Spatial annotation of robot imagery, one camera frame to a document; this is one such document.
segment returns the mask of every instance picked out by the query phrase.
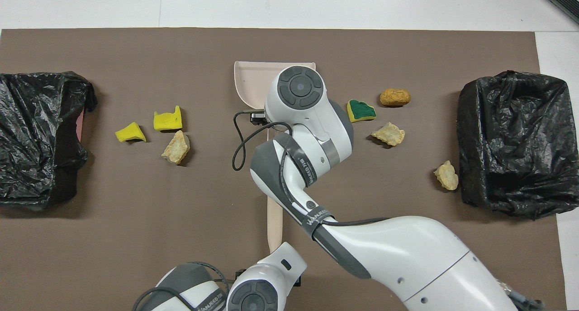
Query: sponge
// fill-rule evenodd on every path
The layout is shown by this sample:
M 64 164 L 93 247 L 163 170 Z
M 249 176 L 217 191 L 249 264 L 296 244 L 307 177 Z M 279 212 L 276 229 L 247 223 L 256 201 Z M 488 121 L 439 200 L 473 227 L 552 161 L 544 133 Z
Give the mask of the sponge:
M 362 120 L 374 120 L 376 119 L 376 110 L 372 105 L 368 105 L 365 102 L 359 102 L 355 99 L 348 101 L 348 117 L 350 117 L 350 122 L 357 122 Z
M 155 111 L 155 115 L 153 116 L 153 128 L 155 128 L 155 130 L 173 130 L 181 129 L 182 127 L 179 105 L 175 106 L 174 113 L 158 114 L 157 111 Z
M 114 135 L 116 135 L 116 138 L 119 140 L 119 142 L 124 142 L 132 139 L 147 141 L 145 139 L 145 135 L 143 135 L 143 132 L 141 131 L 141 128 L 136 122 L 133 122 L 128 126 L 126 126 L 125 128 L 122 128 L 118 132 L 115 132 Z

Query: dustpan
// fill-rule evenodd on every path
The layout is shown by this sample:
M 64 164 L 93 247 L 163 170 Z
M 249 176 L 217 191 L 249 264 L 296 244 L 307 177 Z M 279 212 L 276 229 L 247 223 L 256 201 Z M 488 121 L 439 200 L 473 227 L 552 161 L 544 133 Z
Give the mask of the dustpan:
M 273 79 L 285 68 L 296 65 L 316 69 L 314 62 L 236 61 L 233 64 L 233 78 L 237 94 L 249 107 L 263 109 Z M 270 253 L 281 245 L 282 219 L 283 209 L 281 206 L 272 198 L 267 197 L 267 244 Z

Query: trash bag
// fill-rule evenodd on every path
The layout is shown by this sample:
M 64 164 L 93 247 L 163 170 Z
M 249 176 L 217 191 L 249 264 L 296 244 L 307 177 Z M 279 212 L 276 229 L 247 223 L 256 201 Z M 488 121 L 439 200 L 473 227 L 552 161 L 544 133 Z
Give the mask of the trash bag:
M 579 158 L 563 80 L 506 71 L 465 85 L 457 136 L 462 200 L 536 220 L 579 206 Z
M 75 196 L 87 160 L 76 120 L 96 105 L 74 72 L 0 74 L 0 206 L 41 210 Z

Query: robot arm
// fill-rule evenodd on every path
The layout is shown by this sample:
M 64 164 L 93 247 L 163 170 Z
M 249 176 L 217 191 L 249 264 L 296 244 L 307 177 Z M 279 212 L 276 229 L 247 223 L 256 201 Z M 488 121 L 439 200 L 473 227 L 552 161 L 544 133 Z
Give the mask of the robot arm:
M 306 187 L 350 156 L 353 144 L 347 115 L 327 99 L 316 71 L 282 71 L 265 113 L 292 129 L 256 148 L 253 180 L 345 270 L 387 286 L 410 311 L 516 310 L 484 265 L 439 222 L 407 216 L 342 224 L 306 194 Z

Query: black plastic bag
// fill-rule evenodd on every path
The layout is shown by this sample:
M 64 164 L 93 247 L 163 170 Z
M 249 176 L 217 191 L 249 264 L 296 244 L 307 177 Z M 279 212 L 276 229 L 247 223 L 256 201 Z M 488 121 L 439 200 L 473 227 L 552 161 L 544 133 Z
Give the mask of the black plastic bag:
M 96 105 L 74 72 L 0 74 L 0 206 L 40 210 L 75 196 L 87 159 L 76 120 Z
M 465 85 L 457 115 L 463 202 L 536 220 L 579 206 L 569 89 L 506 71 Z

